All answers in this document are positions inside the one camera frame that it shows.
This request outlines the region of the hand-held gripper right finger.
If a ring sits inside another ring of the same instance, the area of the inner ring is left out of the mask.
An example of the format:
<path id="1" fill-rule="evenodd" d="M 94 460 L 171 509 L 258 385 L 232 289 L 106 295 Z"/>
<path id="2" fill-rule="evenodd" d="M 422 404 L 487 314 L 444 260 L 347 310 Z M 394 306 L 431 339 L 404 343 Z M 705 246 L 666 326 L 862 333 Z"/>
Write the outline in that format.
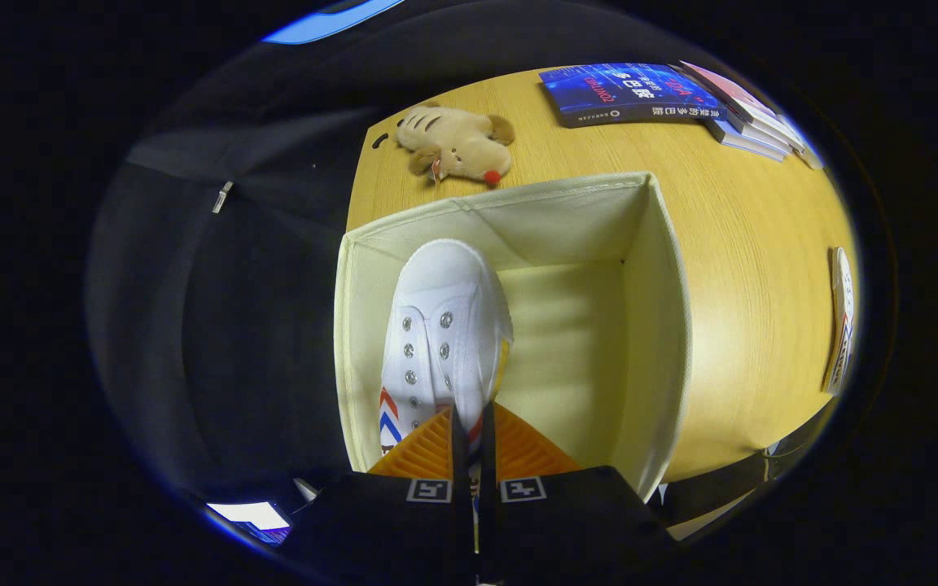
<path id="1" fill-rule="evenodd" d="M 576 464 L 502 405 L 481 422 L 481 581 L 647 585 L 677 542 L 609 465 Z"/>

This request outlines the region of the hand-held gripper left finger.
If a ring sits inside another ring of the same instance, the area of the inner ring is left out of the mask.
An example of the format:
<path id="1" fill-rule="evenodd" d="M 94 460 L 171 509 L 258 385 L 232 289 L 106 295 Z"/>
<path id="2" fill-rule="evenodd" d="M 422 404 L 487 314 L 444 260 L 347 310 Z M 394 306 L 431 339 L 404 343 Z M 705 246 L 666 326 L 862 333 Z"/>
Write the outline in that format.
<path id="1" fill-rule="evenodd" d="M 443 409 L 396 445 L 405 456 L 439 431 L 439 474 L 351 472 L 293 518 L 277 556 L 305 585 L 473 585 L 474 530 L 467 445 L 458 413 Z"/>

